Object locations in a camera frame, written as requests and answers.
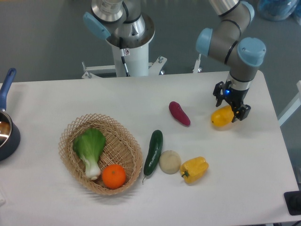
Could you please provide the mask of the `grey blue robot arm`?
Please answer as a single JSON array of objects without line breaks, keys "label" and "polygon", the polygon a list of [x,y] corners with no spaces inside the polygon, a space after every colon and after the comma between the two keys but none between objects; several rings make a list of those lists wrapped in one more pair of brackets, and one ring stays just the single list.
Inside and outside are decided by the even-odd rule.
[{"label": "grey blue robot arm", "polygon": [[[233,120],[244,120],[250,106],[244,98],[263,63],[265,44],[257,38],[241,38],[254,17],[253,7],[240,0],[210,2],[220,18],[216,29],[205,28],[197,38],[196,50],[230,68],[224,82],[216,84],[216,104],[227,102]],[[118,77],[141,77],[154,74],[149,64],[149,43],[155,34],[152,19],[141,11],[139,0],[94,0],[83,15],[86,28],[112,48]]]}]

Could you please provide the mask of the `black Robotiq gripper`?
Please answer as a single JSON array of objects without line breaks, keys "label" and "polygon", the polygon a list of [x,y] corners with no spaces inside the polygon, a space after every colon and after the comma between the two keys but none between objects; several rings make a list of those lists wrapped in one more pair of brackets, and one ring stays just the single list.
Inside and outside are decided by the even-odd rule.
[{"label": "black Robotiq gripper", "polygon": [[244,98],[249,90],[249,82],[241,82],[237,80],[226,80],[217,83],[213,90],[213,96],[216,98],[216,107],[219,107],[225,100],[232,108],[233,118],[232,123],[239,120],[244,120],[251,107],[244,104]]}]

